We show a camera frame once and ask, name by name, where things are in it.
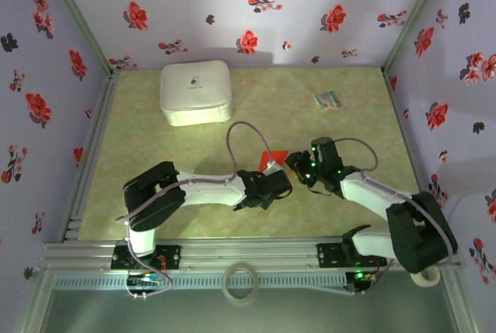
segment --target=white plastic container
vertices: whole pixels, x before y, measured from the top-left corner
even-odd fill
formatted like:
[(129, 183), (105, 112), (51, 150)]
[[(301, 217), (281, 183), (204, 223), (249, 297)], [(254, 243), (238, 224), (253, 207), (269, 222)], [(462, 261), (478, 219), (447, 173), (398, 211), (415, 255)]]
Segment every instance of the white plastic container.
[(172, 126), (224, 122), (233, 115), (227, 64), (171, 64), (160, 76), (160, 108)]

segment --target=red paper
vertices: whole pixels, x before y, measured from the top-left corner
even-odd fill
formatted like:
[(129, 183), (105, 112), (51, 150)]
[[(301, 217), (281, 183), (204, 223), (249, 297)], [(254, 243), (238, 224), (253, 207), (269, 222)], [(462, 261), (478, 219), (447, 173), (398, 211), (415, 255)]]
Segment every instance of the red paper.
[[(272, 156), (274, 157), (274, 160), (276, 160), (276, 163), (279, 165), (283, 165), (284, 161), (289, 155), (289, 151), (272, 151)], [(258, 170), (260, 172), (263, 172), (267, 166), (267, 163), (270, 161), (270, 156), (268, 151), (264, 151), (262, 153), (262, 157), (260, 158), (260, 166), (258, 167)]]

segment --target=wall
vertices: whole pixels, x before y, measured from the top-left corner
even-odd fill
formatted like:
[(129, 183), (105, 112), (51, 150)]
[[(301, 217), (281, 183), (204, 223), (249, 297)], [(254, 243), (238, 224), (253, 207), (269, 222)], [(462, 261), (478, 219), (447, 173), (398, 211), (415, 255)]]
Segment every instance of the wall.
[(76, 0), (113, 67), (380, 66), (416, 0)]
[(0, 6), (0, 331), (10, 332), (41, 245), (57, 240), (104, 74), (59, 0)]
[(481, 332), (496, 331), (495, 0), (430, 0), (390, 71), (421, 178), (467, 266)]

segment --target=lavender wall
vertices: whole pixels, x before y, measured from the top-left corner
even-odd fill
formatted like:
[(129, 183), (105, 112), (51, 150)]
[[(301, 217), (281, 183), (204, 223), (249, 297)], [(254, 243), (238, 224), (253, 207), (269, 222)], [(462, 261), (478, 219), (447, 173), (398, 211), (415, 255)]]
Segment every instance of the lavender wall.
[(417, 0), (76, 0), (113, 67), (380, 66)]
[(41, 245), (56, 241), (104, 74), (60, 0), (0, 6), (0, 331), (10, 332)]
[(495, 0), (430, 0), (390, 71), (425, 185), (467, 266), (481, 332), (496, 331)]

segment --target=clear tape roll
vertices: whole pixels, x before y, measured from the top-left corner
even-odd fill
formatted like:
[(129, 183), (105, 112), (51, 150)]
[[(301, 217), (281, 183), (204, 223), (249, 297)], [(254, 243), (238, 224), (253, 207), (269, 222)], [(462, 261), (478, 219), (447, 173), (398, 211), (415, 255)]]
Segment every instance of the clear tape roll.
[[(236, 297), (232, 295), (227, 287), (229, 279), (237, 271), (244, 271), (248, 273), (253, 279), (253, 289), (245, 297)], [(260, 281), (258, 279), (257, 272), (248, 263), (240, 262), (231, 265), (226, 270), (226, 272), (224, 273), (224, 277), (222, 278), (222, 292), (224, 293), (226, 298), (236, 306), (246, 306), (251, 302), (253, 302), (253, 300), (258, 294), (259, 288), (260, 288)]]
[(434, 287), (441, 280), (441, 272), (437, 267), (430, 266), (420, 273), (411, 273), (413, 282), (422, 288)]

